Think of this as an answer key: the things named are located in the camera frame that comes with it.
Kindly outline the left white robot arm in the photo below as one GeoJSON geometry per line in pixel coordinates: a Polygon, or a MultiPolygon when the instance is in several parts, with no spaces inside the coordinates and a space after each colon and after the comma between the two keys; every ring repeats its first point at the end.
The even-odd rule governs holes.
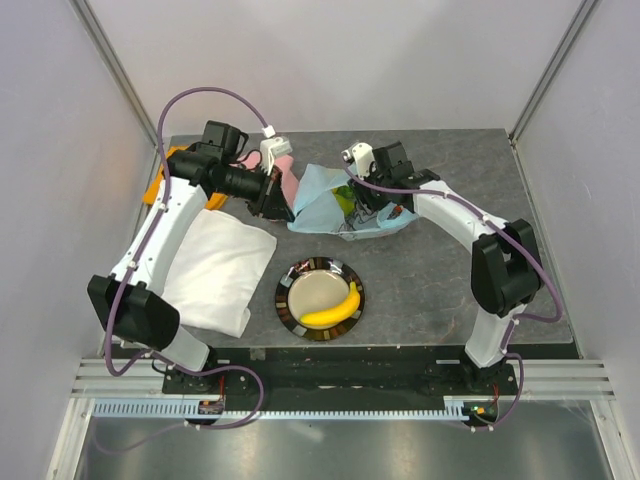
{"type": "Polygon", "coordinates": [[[141,355],[157,355],[177,366],[198,393],[218,385],[213,351],[181,325],[179,312],[161,295],[176,253],[211,195],[242,199],[257,217],[293,221],[284,173],[276,164],[292,147],[270,126],[264,134],[258,164],[246,168],[240,156],[247,134],[229,124],[207,122],[200,141],[167,158],[152,208],[122,259],[108,275],[95,275],[88,283],[105,337],[136,344],[141,355]]]}

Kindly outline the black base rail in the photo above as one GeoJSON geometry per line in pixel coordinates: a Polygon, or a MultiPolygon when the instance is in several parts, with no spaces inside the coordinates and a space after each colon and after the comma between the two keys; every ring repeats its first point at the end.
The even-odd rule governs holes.
{"type": "Polygon", "coordinates": [[[461,346],[218,348],[208,368],[244,366],[267,393],[361,387],[428,396],[493,397],[517,392],[517,369],[507,361],[479,370],[461,346]]]}

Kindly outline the light blue plastic bag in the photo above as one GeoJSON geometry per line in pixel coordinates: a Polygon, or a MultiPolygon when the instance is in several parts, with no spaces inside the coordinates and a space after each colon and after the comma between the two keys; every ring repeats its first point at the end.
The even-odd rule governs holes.
{"type": "Polygon", "coordinates": [[[287,228],[294,233],[327,234],[355,241],[398,233],[417,219],[416,214],[399,205],[390,204],[382,210],[370,211],[357,199],[356,209],[345,216],[332,193],[342,185],[352,189],[344,170],[308,164],[295,197],[295,219],[287,224],[287,228]]]}

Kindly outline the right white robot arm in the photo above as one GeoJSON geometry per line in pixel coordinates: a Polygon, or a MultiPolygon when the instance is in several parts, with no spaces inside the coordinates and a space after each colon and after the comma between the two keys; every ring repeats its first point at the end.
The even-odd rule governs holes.
{"type": "Polygon", "coordinates": [[[483,392],[494,381],[491,366],[506,354],[517,323],[542,287],[539,250],[532,226],[508,222],[452,190],[429,169],[416,170],[402,143],[374,148],[357,142],[341,153],[351,167],[356,197],[374,210],[395,204],[424,218],[458,241],[471,255],[470,284],[478,313],[465,345],[469,362],[458,368],[467,392],[483,392]]]}

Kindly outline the dark rimmed beige plate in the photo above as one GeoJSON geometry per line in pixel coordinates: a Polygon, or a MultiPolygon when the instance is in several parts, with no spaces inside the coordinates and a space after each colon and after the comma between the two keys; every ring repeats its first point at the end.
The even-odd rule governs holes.
{"type": "Polygon", "coordinates": [[[329,342],[350,332],[364,313],[366,293],[355,270],[331,257],[310,257],[292,265],[276,285],[275,309],[284,327],[293,335],[311,342],[329,342]],[[340,304],[355,282],[361,295],[360,307],[350,318],[327,328],[300,323],[304,314],[340,304]]]}

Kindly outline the green fake grapes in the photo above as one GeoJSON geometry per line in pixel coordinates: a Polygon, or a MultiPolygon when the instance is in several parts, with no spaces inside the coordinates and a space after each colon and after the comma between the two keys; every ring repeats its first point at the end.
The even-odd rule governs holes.
{"type": "Polygon", "coordinates": [[[356,197],[348,185],[337,187],[332,190],[332,193],[345,216],[350,215],[356,209],[356,197]]]}

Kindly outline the yellow fake banana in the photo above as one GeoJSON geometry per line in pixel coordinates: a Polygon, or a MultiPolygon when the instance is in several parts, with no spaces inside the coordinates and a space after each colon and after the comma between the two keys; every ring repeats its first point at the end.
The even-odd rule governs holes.
{"type": "Polygon", "coordinates": [[[338,305],[329,309],[311,312],[300,317],[300,323],[307,327],[327,328],[350,318],[359,310],[361,295],[355,282],[349,283],[347,297],[338,305]]]}

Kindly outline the pink baseball cap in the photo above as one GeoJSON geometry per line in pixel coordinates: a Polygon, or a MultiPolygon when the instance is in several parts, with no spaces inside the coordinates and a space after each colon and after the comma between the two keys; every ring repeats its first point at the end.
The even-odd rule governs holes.
{"type": "MultiPolygon", "coordinates": [[[[261,162],[261,153],[256,149],[247,152],[238,160],[241,168],[249,170],[257,168],[261,165],[261,162]]],[[[299,180],[292,170],[293,166],[294,159],[290,155],[285,155],[275,160],[275,167],[282,173],[282,191],[290,208],[294,207],[295,197],[299,188],[299,180]]]]}

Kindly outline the white folded cloth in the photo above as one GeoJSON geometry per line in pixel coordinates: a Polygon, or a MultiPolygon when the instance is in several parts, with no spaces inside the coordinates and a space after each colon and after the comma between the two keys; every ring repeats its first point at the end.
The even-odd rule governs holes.
{"type": "Polygon", "coordinates": [[[239,338],[276,246],[263,229],[203,210],[178,249],[162,298],[178,310],[182,325],[239,338]]]}

